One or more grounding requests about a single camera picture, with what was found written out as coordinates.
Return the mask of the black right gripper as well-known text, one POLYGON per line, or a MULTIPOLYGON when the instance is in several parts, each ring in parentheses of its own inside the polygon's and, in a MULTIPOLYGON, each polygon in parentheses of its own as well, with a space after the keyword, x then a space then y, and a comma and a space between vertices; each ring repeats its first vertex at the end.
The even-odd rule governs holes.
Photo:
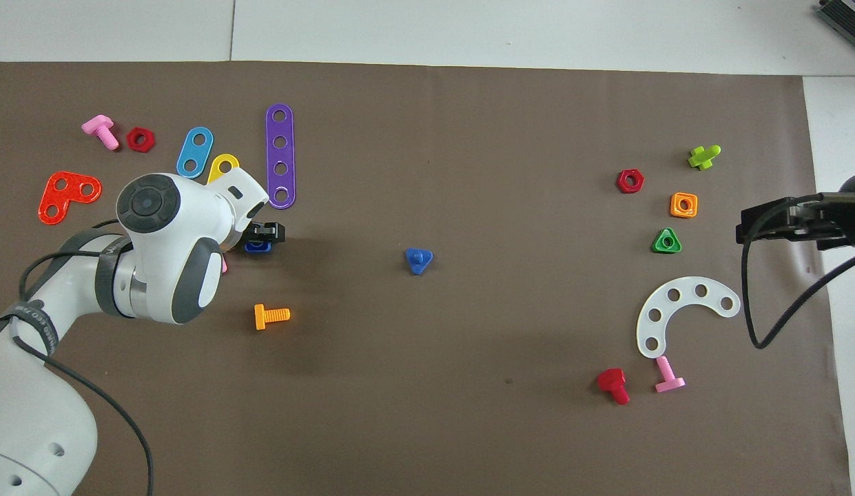
POLYGON ((780 198, 740 211, 736 226, 736 243, 744 244, 759 220, 770 216, 754 232, 754 240, 789 238, 814 241, 818 250, 840 246, 855 247, 855 176, 846 180, 839 191, 821 194, 815 202, 798 205, 799 224, 790 214, 791 198, 780 198))

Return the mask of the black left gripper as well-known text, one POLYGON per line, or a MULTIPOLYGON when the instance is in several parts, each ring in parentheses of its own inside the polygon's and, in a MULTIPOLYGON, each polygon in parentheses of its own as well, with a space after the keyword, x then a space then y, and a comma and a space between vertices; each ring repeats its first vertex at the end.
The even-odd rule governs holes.
POLYGON ((285 226, 277 222, 250 222, 249 242, 251 248, 272 248, 286 240, 285 226))

